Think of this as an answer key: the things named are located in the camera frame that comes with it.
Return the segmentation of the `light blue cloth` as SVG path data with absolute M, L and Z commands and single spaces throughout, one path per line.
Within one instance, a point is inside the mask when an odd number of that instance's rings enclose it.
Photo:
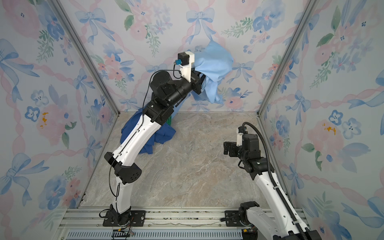
M 201 52 L 195 52 L 195 70 L 206 76 L 202 92 L 199 95 L 192 92 L 195 101 L 222 105 L 224 100 L 218 94 L 218 86 L 232 71 L 233 63 L 234 59 L 230 52 L 214 41 L 210 41 Z

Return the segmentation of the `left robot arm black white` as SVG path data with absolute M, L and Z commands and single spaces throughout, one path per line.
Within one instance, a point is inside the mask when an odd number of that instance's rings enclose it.
M 131 133 L 113 152 L 105 154 L 116 176 L 117 190 L 115 201 L 105 215 L 105 227 L 127 227 L 134 220 L 131 212 L 133 183 L 139 179 L 142 170 L 135 159 L 148 140 L 158 131 L 174 113 L 189 93 L 201 93 L 206 76 L 193 70 L 190 79 L 182 77 L 173 80 L 168 71 L 158 71 L 150 80 L 152 97 L 142 109 L 142 114 Z

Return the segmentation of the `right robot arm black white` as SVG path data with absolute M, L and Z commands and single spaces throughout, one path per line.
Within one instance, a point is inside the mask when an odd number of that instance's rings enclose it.
M 261 151 L 255 143 L 248 144 L 245 148 L 235 142 L 224 142 L 224 154 L 230 157 L 238 157 L 240 163 L 250 174 L 253 181 L 262 191 L 274 219 L 262 210 L 255 201 L 242 203 L 238 213 L 225 213 L 221 219 L 227 226 L 242 224 L 250 232 L 259 231 L 268 240 L 320 240 L 321 236 L 316 230 L 310 230 L 301 219 L 288 197 L 282 191 L 277 175 L 268 172 L 268 160 L 261 157 Z

